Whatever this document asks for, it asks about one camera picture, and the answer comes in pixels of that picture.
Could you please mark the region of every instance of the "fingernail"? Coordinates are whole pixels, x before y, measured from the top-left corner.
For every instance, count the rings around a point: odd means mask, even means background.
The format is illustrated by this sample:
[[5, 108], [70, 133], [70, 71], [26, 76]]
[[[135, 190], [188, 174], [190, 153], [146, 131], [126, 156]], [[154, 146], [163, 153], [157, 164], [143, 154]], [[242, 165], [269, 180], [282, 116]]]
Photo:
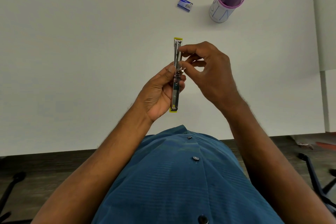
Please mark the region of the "fingernail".
[[171, 65], [168, 70], [169, 70], [169, 72], [174, 72], [175, 71], [175, 67], [173, 65]]

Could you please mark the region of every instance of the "blue and white box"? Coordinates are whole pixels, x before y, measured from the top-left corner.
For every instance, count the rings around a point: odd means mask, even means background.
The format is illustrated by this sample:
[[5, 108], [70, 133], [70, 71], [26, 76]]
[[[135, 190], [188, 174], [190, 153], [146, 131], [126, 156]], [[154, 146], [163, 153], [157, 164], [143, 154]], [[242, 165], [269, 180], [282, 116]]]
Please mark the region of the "blue and white box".
[[183, 10], [190, 12], [191, 7], [193, 4], [189, 2], [188, 0], [180, 0], [177, 4], [178, 7], [182, 8]]

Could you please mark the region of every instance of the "cylindrical container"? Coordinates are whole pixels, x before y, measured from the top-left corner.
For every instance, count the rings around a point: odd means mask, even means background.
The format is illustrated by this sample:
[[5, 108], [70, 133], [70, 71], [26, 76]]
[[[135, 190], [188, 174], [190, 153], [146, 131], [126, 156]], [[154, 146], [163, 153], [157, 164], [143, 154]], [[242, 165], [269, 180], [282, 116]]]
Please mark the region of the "cylindrical container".
[[225, 22], [243, 2], [244, 0], [214, 0], [209, 9], [210, 18], [217, 23]]

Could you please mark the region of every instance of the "blue shirt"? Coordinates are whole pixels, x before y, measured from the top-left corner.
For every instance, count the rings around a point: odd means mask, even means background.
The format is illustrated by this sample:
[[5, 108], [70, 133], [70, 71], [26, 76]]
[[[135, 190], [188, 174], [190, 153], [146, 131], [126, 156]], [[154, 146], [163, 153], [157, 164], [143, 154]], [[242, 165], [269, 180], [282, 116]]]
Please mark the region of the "blue shirt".
[[283, 223], [221, 141], [183, 125], [146, 136], [92, 223]]

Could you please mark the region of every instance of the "person's left arm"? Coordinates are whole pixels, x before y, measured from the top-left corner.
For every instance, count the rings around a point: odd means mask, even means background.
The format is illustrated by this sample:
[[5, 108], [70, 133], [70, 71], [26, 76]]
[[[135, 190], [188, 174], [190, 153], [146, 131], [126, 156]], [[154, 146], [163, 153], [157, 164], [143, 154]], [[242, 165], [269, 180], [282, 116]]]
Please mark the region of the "person's left arm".
[[[153, 122], [170, 107], [175, 67], [155, 75], [99, 148], [74, 171], [36, 214], [36, 223], [89, 223]], [[182, 75], [181, 90], [186, 76]]]

